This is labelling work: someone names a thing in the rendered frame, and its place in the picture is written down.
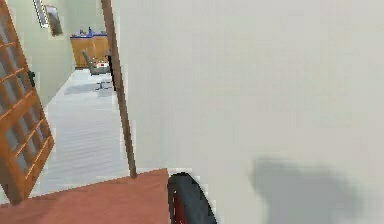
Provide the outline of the grey chair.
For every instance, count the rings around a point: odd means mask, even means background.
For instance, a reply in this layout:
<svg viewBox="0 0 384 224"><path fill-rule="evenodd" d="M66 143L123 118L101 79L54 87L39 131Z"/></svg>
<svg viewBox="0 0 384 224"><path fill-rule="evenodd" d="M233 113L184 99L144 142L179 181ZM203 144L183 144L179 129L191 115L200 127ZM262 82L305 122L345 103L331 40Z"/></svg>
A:
<svg viewBox="0 0 384 224"><path fill-rule="evenodd" d="M90 56L88 55L88 52L86 50L83 50L82 51L82 55L86 61L86 64L88 66L88 69L91 73L92 76L95 76L95 75L101 75L101 74L107 74L107 73L110 73L111 70L110 70L110 67L109 66L106 66L106 67L98 67L90 58ZM105 84L111 84L111 81L101 81L101 82L98 82L98 87L97 87L97 90L102 90L102 89L105 89Z"/></svg>

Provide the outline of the wooden cabinet with blue top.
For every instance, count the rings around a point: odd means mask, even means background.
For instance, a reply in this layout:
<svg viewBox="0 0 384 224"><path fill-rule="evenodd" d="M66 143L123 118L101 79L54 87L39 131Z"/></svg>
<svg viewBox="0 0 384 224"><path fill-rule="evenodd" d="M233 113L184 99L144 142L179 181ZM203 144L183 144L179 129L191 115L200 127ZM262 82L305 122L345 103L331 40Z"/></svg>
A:
<svg viewBox="0 0 384 224"><path fill-rule="evenodd" d="M87 68L83 51L86 51L92 62L106 63L108 61L107 53L109 50L108 38L103 34L94 34L93 36L74 36L70 37L73 55L75 59L75 68Z"/></svg>

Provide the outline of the wooden glass-paned room door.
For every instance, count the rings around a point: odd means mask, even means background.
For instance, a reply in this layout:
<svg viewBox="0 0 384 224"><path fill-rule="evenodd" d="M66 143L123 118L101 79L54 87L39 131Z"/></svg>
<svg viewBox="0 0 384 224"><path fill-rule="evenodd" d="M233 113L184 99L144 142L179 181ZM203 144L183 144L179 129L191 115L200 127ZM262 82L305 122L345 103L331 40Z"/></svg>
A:
<svg viewBox="0 0 384 224"><path fill-rule="evenodd" d="M0 0L0 186L11 204L30 197L54 146L5 0Z"/></svg>

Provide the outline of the white framed window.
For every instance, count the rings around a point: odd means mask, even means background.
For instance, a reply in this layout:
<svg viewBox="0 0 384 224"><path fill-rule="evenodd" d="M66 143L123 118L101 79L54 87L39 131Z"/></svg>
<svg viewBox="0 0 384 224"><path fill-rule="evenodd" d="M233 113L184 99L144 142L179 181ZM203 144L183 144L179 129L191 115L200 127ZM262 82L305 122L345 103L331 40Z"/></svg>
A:
<svg viewBox="0 0 384 224"><path fill-rule="evenodd" d="M41 28L49 26L48 19L45 12L45 7L42 0L33 0L34 8Z"/></svg>

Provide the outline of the brown wooden door frame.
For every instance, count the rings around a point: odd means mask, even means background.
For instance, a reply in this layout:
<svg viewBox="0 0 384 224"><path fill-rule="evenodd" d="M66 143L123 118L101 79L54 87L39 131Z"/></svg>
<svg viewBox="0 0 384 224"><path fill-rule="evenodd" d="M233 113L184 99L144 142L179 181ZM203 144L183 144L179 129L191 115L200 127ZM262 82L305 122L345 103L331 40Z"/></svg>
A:
<svg viewBox="0 0 384 224"><path fill-rule="evenodd" d="M108 44L110 46L110 53L112 59L112 70L114 78L114 86L116 88L116 95L119 104L119 113L122 124L122 132L124 137L125 150L127 154L129 175L131 178L137 177L137 170L133 151L133 142L131 137L130 123L128 117L128 110L124 92L123 77L121 72L121 65L119 60L119 52L117 46L115 23L113 18L112 0L101 0L105 27L108 36Z"/></svg>

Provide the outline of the framed wall picture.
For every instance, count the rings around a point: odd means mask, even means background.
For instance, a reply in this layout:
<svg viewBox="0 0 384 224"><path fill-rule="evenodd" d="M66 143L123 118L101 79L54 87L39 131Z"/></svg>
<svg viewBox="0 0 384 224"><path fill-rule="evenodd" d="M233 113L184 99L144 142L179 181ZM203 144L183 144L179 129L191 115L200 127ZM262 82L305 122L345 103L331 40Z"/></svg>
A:
<svg viewBox="0 0 384 224"><path fill-rule="evenodd" d="M58 10L54 6L46 5L45 6L48 21L49 21L49 27L51 30L51 34L53 36L59 36L63 34Z"/></svg>

